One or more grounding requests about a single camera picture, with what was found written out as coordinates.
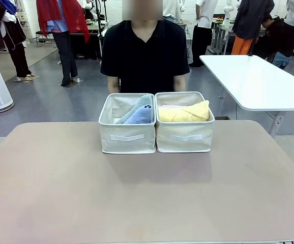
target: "basket handle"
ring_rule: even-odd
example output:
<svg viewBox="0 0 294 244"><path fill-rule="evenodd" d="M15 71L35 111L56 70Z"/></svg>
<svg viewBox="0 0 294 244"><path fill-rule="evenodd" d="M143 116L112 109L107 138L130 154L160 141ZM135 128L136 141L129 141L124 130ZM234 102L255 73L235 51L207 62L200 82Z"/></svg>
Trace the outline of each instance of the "basket handle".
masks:
<svg viewBox="0 0 294 244"><path fill-rule="evenodd" d="M138 139L143 139L144 137L145 137L144 134L139 134L139 135L136 135L136 136L128 136L128 137L110 135L110 139L112 141L124 141L124 142L135 141L135 140L138 140Z"/></svg>
<svg viewBox="0 0 294 244"><path fill-rule="evenodd" d="M197 141L197 140L203 140L203 134L194 135L194 136L175 136L175 135L169 135L169 138L171 140L176 140L176 141Z"/></svg>

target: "blue towel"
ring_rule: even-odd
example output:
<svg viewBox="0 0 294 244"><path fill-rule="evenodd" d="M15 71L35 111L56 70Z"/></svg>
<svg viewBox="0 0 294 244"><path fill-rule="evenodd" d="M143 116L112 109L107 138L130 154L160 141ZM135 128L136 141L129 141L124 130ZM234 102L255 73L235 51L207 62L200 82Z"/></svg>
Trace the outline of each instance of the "blue towel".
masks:
<svg viewBox="0 0 294 244"><path fill-rule="evenodd" d="M286 57L282 53L277 52L273 61L273 65L282 69L289 64L289 61L290 61L290 57Z"/></svg>
<svg viewBox="0 0 294 244"><path fill-rule="evenodd" d="M125 122L126 125L150 124L153 120L153 108L147 104L138 108Z"/></svg>
<svg viewBox="0 0 294 244"><path fill-rule="evenodd" d="M122 118L120 118L119 121L116 122L116 124L124 124L138 108L143 107L146 104L152 104L151 95L143 95L138 101L138 103L128 113L126 113Z"/></svg>

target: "red jacket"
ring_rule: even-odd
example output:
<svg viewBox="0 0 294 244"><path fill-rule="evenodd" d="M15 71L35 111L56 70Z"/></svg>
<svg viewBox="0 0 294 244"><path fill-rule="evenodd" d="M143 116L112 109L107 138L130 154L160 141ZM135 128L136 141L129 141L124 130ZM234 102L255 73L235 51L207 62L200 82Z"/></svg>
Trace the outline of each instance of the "red jacket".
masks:
<svg viewBox="0 0 294 244"><path fill-rule="evenodd" d="M40 29L46 36L47 22L50 20L62 20L60 9L56 0L36 0L36 6ZM62 0L62 6L69 32L83 33L87 42L90 34L79 2L77 0Z"/></svg>

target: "light blue towel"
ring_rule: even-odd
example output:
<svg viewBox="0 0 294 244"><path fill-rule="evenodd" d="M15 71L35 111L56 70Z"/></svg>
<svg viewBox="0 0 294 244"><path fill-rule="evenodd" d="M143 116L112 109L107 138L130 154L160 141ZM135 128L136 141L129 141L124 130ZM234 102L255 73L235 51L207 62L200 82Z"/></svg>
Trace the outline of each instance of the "light blue towel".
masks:
<svg viewBox="0 0 294 244"><path fill-rule="evenodd" d="M138 103L128 113L126 113L122 118L120 118L119 121L116 122L116 124L124 124L138 108L143 107L146 104L152 104L151 95L143 95L138 101Z"/></svg>
<svg viewBox="0 0 294 244"><path fill-rule="evenodd" d="M153 121L153 108L147 104L138 108L133 115L125 122L127 125L150 124Z"/></svg>

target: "storage basket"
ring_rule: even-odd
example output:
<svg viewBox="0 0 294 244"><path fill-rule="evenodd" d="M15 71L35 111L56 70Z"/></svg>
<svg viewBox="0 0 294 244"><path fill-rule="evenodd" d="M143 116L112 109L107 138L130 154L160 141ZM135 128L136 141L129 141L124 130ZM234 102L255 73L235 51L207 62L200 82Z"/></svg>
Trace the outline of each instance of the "storage basket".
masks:
<svg viewBox="0 0 294 244"><path fill-rule="evenodd" d="M108 154L152 154L155 146L156 106L152 96L153 122L150 124L115 124L146 94L110 94L99 117L102 151Z"/></svg>
<svg viewBox="0 0 294 244"><path fill-rule="evenodd" d="M205 122L161 122L158 107L162 105L191 106L204 101L196 91L180 93L157 93L156 99L156 143L161 153L200 153L209 152L214 115L209 109L210 118Z"/></svg>

